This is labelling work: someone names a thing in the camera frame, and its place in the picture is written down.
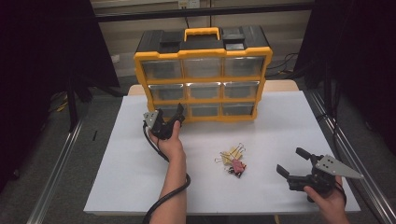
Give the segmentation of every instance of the wire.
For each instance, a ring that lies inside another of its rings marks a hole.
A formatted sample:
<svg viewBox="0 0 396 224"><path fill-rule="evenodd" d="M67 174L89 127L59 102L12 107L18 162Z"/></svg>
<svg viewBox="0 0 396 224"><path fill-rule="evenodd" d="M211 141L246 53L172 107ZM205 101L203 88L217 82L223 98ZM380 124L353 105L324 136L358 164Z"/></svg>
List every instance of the wire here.
<svg viewBox="0 0 396 224"><path fill-rule="evenodd" d="M285 58L283 59L283 63L282 64L276 65L274 67L267 67L267 70L271 70L271 69L275 69L275 68L278 68L278 67L281 67L281 66L285 66L282 70L278 71L277 73L271 74L271 75L266 75L265 77L274 77L274 76L279 75L280 73L291 73L290 71L286 70L288 68L288 61L290 61L292 58L294 58L294 56L296 56L298 54L299 54L298 52L297 53L287 54L285 56Z"/></svg>
<svg viewBox="0 0 396 224"><path fill-rule="evenodd" d="M187 19L187 17L185 17L185 18L184 18L184 20L186 21L187 28L189 28L189 29L190 29L189 20Z"/></svg>
<svg viewBox="0 0 396 224"><path fill-rule="evenodd" d="M187 19L187 17L185 17L184 21L186 22L187 28L190 29L189 19Z"/></svg>
<svg viewBox="0 0 396 224"><path fill-rule="evenodd" d="M166 160L166 161L169 162L169 160L168 160L168 158L165 156L165 154L163 154L163 153L160 151L160 148L158 147L158 144L157 144L157 146L155 146L155 145L152 143L152 141L149 139L149 136L148 136L148 133L147 133L147 130L146 130L147 127L148 127L148 125L147 125L147 123L144 121L144 124L143 124L143 133L144 133L146 139L148 140L149 144L152 146L152 148L154 148L154 150L157 151L157 153L158 153L161 157L163 157L164 160ZM183 186L181 186L181 187L179 187L179 188L177 188L177 189L174 189L174 190L172 190L171 192L169 192L168 194L164 195L164 196L161 197L161 199L159 199L155 204L153 204L153 205L150 207L150 209L147 211L145 217L143 218L143 224L149 224L149 221L150 221L150 219L151 219L151 215L152 215L152 213L155 211L155 209L157 209L157 208L158 208L161 204L163 204L164 202L168 201L170 198L174 197L175 195L179 194L181 191L183 191L184 189L186 189L186 188L190 185L190 183L191 183L191 178L190 178L189 174L186 173L186 183L185 183Z"/></svg>
<svg viewBox="0 0 396 224"><path fill-rule="evenodd" d="M278 68L278 67L281 67L281 66L283 66L283 65L286 65L286 66L288 66L288 61L290 61L290 59L292 59L295 55L298 55L298 52L297 53L290 53L290 54L287 54L286 56L285 56L285 58L283 59L283 63L282 64L280 64L280 65L277 65L277 66L274 66L274 67L267 67L267 69L274 69L274 68Z"/></svg>

